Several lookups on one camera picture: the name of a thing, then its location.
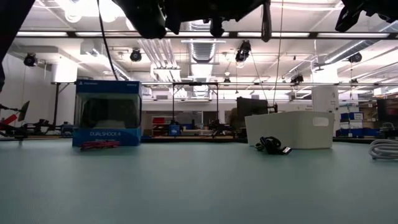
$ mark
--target table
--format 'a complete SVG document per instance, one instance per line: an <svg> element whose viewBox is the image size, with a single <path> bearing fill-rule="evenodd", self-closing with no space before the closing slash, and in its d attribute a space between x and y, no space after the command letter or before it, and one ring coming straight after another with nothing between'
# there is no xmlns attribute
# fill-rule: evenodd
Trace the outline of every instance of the table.
<svg viewBox="0 0 398 224"><path fill-rule="evenodd" d="M270 156L247 144L80 153L0 142L0 223L397 223L398 161L367 145Z"/></svg>

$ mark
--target white plastic container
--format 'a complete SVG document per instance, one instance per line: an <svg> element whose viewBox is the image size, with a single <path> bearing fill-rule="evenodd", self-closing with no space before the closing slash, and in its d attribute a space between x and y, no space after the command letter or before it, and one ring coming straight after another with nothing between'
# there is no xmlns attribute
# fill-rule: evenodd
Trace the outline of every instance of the white plastic container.
<svg viewBox="0 0 398 224"><path fill-rule="evenodd" d="M333 143L333 113L291 111L245 117L248 143L255 146L261 137L273 136L282 147L328 149Z"/></svg>

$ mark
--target air duct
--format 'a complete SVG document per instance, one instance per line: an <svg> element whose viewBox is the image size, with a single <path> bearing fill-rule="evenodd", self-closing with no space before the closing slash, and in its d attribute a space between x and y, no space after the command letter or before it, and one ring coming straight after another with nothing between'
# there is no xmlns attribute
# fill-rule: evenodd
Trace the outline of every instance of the air duct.
<svg viewBox="0 0 398 224"><path fill-rule="evenodd" d="M382 23L380 24L376 29L374 29L372 32L398 32L398 21L395 21L391 24L389 23ZM350 43L340 47L336 51L328 54L324 58L325 64L333 64L336 62L339 62L341 60L344 60L361 50L364 50L375 43L379 42L380 40L354 40L351 41Z"/></svg>
<svg viewBox="0 0 398 224"><path fill-rule="evenodd" d="M204 24L202 21L193 21L189 23L190 31L205 31L210 29L210 23ZM214 61L216 52L216 44L214 43L189 43L190 44L190 58L191 58L191 71L194 81L199 82L204 78L209 78L213 71L213 65L209 64ZM206 90L203 86L193 87L193 94L195 96L207 96Z"/></svg>

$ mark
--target ceiling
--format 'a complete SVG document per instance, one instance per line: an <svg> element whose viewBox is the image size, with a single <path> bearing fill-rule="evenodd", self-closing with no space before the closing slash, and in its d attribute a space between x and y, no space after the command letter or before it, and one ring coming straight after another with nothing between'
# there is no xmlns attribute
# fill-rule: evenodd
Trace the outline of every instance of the ceiling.
<svg viewBox="0 0 398 224"><path fill-rule="evenodd" d="M37 0L31 12L29 13L21 30L82 30L82 31L98 31L100 24L98 13L95 14L95 0L87 0L93 5L94 12L91 16L83 16L78 22L68 22L65 18L65 11L59 7L59 2L63 0L39 1ZM340 10L321 11L325 8L341 8L340 1L337 0L312 0L311 4L308 0L282 0L272 1L272 30L273 31L296 31L296 32L334 32L334 26L339 16ZM259 32L261 28L262 9L257 8L255 11L247 15L239 22L224 22L224 29L227 31L255 31ZM370 32L382 21L377 16L367 17L361 15L359 22L350 30L350 32ZM121 14L113 22L104 23L105 30L129 30L126 24L126 18ZM187 24L182 25L182 30L187 30ZM171 45L175 59L180 67L180 75L182 78L191 75L191 60L189 56L188 44L181 43L184 39L171 39ZM18 50L24 47L43 47L54 46L63 52L74 57L79 62L80 75L91 76L95 78L112 79L109 68L106 65L98 63L89 55L81 53L81 43L84 39L40 39L40 38L16 38L14 43L17 48L13 48L17 54L23 54L24 51ZM129 59L130 53L134 48L140 48L139 39L112 39L108 38L107 42L110 54L114 62L120 65L129 75L141 81L153 82L149 75L151 62L146 53L141 50L142 60L140 62L132 62ZM210 81L222 82L225 78L224 73L229 72L232 82L258 82L259 79L265 82L282 82L281 77L289 80L291 71L304 60L308 60L314 55L327 55L336 49L344 46L350 40L279 40L272 39L268 43L262 40L249 40L252 48L252 57L249 57L243 68L236 68L234 53L241 45L241 39L225 39L224 43L217 44L214 66L211 72ZM398 51L395 50L398 43L394 40L383 40L373 46L361 51L363 61L354 64L351 70L349 62L338 62L334 64L338 71L338 78L341 82L347 82L351 78L377 70L383 66L396 62ZM41 60L48 63L56 63L57 58L54 54L37 54ZM300 73L303 74L305 82L311 82L310 63L308 68L303 68ZM379 82L388 80L394 82L397 72L389 70L388 73L379 73L361 82Z"/></svg>

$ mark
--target coiled cable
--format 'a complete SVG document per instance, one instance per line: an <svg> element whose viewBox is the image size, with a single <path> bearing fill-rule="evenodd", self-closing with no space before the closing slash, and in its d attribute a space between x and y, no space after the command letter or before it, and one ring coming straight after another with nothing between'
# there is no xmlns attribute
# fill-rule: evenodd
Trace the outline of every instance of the coiled cable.
<svg viewBox="0 0 398 224"><path fill-rule="evenodd" d="M371 143L369 155L373 159L398 159L398 141L378 139Z"/></svg>

